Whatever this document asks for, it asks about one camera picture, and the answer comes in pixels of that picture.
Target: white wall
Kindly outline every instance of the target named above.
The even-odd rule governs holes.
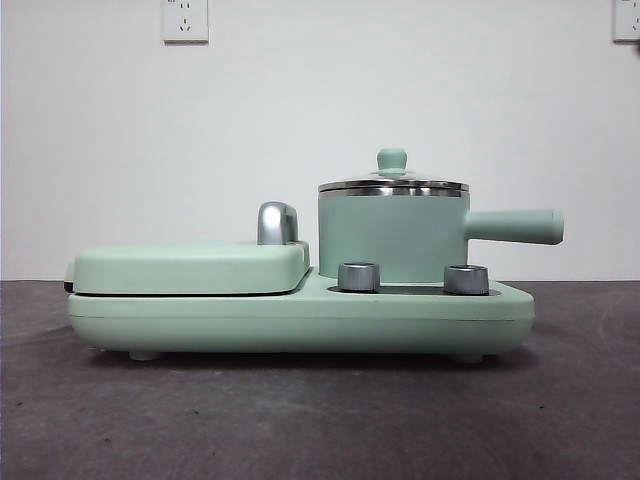
[[[210,0],[164,46],[161,0],[4,0],[3,277],[99,244],[253,238],[404,146],[475,209],[558,207],[558,247],[472,242],[499,279],[639,279],[640,54],[609,0]]]

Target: gray floor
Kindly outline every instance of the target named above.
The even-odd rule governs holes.
[[[2,284],[9,479],[638,479],[640,282],[513,283],[525,345],[434,356],[88,348],[55,282]]]

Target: appliance foot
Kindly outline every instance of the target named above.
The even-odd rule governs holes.
[[[449,358],[454,362],[474,364],[482,363],[482,355],[463,354],[463,355],[449,355]]]
[[[133,351],[129,352],[129,358],[131,360],[137,360],[139,362],[146,362],[148,360],[156,360],[162,357],[164,353],[162,352],[141,352],[141,351]]]

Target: electrical outlet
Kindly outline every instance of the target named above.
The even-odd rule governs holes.
[[[165,43],[209,41],[208,0],[163,0]]]
[[[640,0],[613,0],[613,41],[640,41]]]

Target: lid handle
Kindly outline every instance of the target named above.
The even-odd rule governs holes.
[[[406,166],[404,148],[383,148],[378,152],[378,172],[404,173]]]

